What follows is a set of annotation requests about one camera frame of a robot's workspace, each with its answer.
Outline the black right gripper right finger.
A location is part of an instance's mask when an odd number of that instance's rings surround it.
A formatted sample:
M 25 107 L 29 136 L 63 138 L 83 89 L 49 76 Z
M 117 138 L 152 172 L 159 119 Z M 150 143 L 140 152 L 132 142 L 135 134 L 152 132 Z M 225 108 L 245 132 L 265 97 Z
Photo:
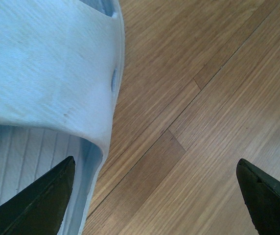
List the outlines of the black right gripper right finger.
M 280 235 L 280 181 L 246 159 L 236 167 L 240 190 L 260 235 Z

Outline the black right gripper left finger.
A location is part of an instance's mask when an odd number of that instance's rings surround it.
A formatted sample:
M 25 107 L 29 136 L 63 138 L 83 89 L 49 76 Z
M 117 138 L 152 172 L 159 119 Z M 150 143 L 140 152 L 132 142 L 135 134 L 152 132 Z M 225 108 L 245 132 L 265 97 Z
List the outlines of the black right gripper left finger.
M 0 235 L 56 235 L 67 209 L 75 160 L 58 165 L 0 206 Z

